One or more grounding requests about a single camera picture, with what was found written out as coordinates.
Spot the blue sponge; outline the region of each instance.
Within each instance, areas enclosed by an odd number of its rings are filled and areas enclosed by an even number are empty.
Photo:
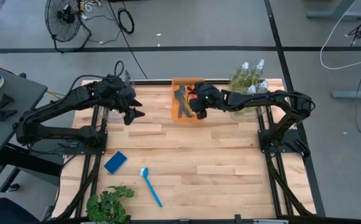
[[[124,154],[117,151],[117,153],[105,164],[105,168],[109,173],[114,174],[126,161]]]

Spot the black table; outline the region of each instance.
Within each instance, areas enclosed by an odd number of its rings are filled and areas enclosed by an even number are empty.
[[[47,91],[47,87],[2,69],[0,69],[0,75],[5,79],[3,86],[0,88],[0,100],[3,93],[15,100],[2,110],[17,110],[17,113],[7,120],[0,121],[0,173],[6,164],[11,164],[50,175],[59,175],[60,165],[30,156],[28,155],[28,149],[8,143],[15,133],[12,124],[18,121],[25,111],[34,109],[37,106]],[[15,173],[8,177],[6,184],[10,184],[11,180],[17,175],[18,170],[18,168],[14,170]]]

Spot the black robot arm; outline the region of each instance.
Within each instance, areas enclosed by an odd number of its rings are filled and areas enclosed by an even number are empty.
[[[17,141],[23,145],[33,145],[41,139],[75,139],[84,142],[86,146],[97,146],[100,141],[92,126],[80,129],[51,128],[41,123],[71,110],[84,110],[97,105],[124,112],[124,123],[129,125],[134,118],[144,116],[143,112],[130,108],[142,106],[134,99],[135,96],[132,87],[125,85],[120,78],[108,75],[102,81],[70,90],[60,100],[51,101],[33,111],[26,111],[19,122],[14,124]]]
[[[269,136],[272,140],[282,140],[284,132],[294,123],[298,123],[311,115],[314,103],[311,98],[298,92],[275,91],[267,93],[257,93],[252,95],[243,95],[227,90],[219,91],[213,85],[207,85],[204,82],[197,82],[190,94],[197,97],[190,99],[190,108],[197,113],[198,119],[207,117],[207,108],[213,108],[223,111],[240,111],[243,108],[251,106],[278,106],[286,114],[277,123],[271,126]]]

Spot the electric fan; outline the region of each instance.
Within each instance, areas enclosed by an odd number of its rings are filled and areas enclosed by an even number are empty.
[[[80,0],[47,0],[45,6],[45,23],[54,40],[58,52],[76,52],[83,48],[91,36],[91,31],[81,21]],[[67,42],[72,40],[83,26],[88,35],[81,47],[70,50],[59,50],[56,41]]]

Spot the toothbrush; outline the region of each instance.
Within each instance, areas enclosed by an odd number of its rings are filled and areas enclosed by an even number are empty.
[[[158,206],[161,208],[161,207],[162,207],[162,203],[160,202],[160,199],[158,198],[156,192],[154,191],[152,185],[150,184],[150,181],[149,181],[149,179],[148,179],[148,175],[149,175],[149,168],[147,168],[147,167],[146,167],[146,168],[142,168],[142,169],[141,169],[141,176],[144,177],[146,183],[148,183],[148,186],[149,186],[149,188],[150,188],[151,193],[153,194],[154,199],[156,199],[156,202],[157,202]]]

